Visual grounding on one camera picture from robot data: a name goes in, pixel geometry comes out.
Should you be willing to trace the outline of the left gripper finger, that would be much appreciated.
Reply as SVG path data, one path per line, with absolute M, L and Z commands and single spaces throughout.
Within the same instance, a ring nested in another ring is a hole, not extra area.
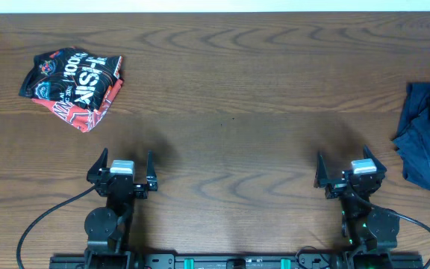
M 155 172 L 155 166 L 153 162 L 153 152 L 151 150 L 148 151 L 148 156 L 147 156 L 146 180 L 149 185 L 157 184 L 157 174 Z
M 97 176 L 99 175 L 100 169 L 106 168 L 108 162 L 108 149 L 104 148 L 101 155 L 97 159 L 97 161 L 93 164 L 93 166 L 87 171 L 88 176 Z

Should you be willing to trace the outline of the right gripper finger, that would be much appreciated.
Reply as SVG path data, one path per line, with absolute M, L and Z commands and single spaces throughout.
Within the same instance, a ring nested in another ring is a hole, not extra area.
M 378 173 L 386 173 L 387 168 L 374 156 L 367 145 L 363 146 L 363 156 L 365 159 L 371 159 L 376 166 L 376 171 Z
M 329 180 L 326 165 L 321 152 L 317 153 L 317 169 L 314 180 L 314 187 L 325 187 Z

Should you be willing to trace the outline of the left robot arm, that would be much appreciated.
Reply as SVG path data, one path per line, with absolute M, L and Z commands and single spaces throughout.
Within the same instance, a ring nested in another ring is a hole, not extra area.
M 104 149 L 87 172 L 104 207 L 93 209 L 86 217 L 87 248 L 85 268 L 135 269 L 144 268 L 143 257 L 129 249 L 128 239 L 134 214 L 134 202 L 146 199 L 150 191 L 158 189 L 158 178 L 151 151 L 147 155 L 146 182 L 136 183 L 135 163 L 115 160 L 107 166 L 108 150 Z

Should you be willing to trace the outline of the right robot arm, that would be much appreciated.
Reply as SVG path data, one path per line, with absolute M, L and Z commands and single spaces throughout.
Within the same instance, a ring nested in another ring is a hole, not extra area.
M 326 199 L 338 199 L 342 209 L 342 236 L 351 249 L 341 255 L 347 268 L 392 268 L 389 252 L 397 247 L 399 218 L 386 209 L 376 208 L 370 196 L 380 187 L 386 167 L 363 148 L 363 158 L 351 162 L 339 178 L 331 178 L 320 153 L 317 154 L 315 188 L 325 190 Z

